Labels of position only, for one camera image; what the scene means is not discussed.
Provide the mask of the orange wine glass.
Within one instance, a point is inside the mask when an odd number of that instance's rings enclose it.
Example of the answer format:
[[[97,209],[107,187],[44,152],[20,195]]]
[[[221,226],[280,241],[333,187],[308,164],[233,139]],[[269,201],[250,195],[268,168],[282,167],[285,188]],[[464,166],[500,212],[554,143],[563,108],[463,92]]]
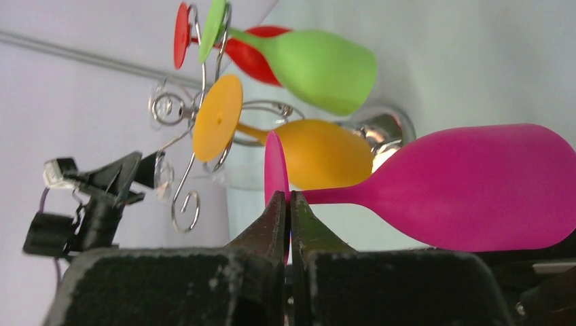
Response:
[[[243,88],[239,77],[220,77],[205,96],[192,133],[201,162],[214,160],[239,131],[264,145],[269,130],[240,123]],[[372,174],[371,147],[362,138],[325,120],[304,119],[275,129],[283,145],[289,182],[300,189],[356,185]]]

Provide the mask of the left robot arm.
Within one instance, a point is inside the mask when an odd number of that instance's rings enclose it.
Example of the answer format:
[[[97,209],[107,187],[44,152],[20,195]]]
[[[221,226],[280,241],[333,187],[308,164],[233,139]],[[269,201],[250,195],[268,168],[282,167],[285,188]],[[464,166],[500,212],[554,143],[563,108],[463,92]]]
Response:
[[[73,253],[112,247],[126,206],[138,203],[143,192],[131,190],[133,183],[153,188],[158,160],[163,151],[143,156],[134,151],[123,158],[82,172],[72,157],[55,158],[44,164],[47,189],[71,189],[89,197],[80,202],[74,216],[46,213],[34,216],[23,251],[31,255],[72,260]]]

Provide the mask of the red wine glass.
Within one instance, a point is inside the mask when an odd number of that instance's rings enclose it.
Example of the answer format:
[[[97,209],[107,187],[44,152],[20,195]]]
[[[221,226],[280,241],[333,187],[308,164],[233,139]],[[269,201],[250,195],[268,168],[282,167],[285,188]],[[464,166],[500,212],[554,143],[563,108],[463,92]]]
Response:
[[[182,67],[190,44],[198,43],[198,38],[190,35],[190,10],[191,6],[182,2],[177,11],[173,41],[173,62],[176,69]],[[291,29],[274,25],[260,25],[246,30],[248,34],[260,37],[276,37],[289,31]],[[253,79],[272,86],[282,86],[264,56],[254,47],[231,38],[226,45],[225,53],[238,68]]]

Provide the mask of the green wine glass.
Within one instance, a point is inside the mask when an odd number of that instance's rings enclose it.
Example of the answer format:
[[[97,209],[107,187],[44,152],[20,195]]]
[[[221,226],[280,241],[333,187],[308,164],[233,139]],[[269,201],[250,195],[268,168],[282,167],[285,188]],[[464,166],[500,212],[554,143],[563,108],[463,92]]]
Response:
[[[378,70],[375,54],[337,34],[317,29],[260,37],[224,23],[227,1],[212,1],[198,50],[204,63],[222,33],[255,48],[279,83],[295,97],[334,115],[350,115],[366,101]]]

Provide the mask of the pink wine glass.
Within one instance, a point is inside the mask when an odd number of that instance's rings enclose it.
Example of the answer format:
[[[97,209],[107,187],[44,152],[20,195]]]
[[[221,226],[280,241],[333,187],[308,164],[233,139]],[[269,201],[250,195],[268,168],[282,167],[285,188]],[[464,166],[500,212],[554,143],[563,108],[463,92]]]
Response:
[[[364,206],[438,249],[544,249],[575,231],[575,150],[537,124],[452,128],[403,146],[361,183],[302,194]]]

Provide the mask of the clear wine glass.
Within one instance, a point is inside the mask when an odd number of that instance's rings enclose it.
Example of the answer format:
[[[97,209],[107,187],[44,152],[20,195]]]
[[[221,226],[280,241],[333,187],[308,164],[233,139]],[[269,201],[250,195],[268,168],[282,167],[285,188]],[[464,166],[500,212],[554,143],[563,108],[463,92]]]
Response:
[[[176,126],[186,119],[187,106],[182,90],[177,82],[167,77],[159,79],[151,88],[148,113],[153,130]]]

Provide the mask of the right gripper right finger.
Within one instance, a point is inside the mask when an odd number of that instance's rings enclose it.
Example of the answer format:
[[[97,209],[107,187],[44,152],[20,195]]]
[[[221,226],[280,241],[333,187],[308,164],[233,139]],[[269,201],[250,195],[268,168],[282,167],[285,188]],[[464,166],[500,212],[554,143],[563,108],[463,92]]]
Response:
[[[512,325],[476,255],[437,249],[356,251],[291,195],[297,325]]]

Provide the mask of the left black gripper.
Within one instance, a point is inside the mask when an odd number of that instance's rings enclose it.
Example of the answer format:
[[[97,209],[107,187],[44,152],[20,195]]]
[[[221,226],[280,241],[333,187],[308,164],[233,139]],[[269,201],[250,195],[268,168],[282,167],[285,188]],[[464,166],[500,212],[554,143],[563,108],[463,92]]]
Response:
[[[73,250],[110,247],[127,205],[142,201],[143,192],[130,188],[133,181],[150,189],[158,186],[162,151],[145,158],[134,151],[96,170],[81,173],[80,192],[89,195],[84,217],[72,244]]]

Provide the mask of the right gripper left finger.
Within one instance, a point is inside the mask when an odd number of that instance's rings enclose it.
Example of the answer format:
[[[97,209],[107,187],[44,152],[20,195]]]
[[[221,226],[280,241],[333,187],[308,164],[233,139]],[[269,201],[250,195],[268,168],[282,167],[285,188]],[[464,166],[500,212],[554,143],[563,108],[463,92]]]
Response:
[[[65,272],[45,325],[283,325],[283,192],[221,248],[93,249]]]

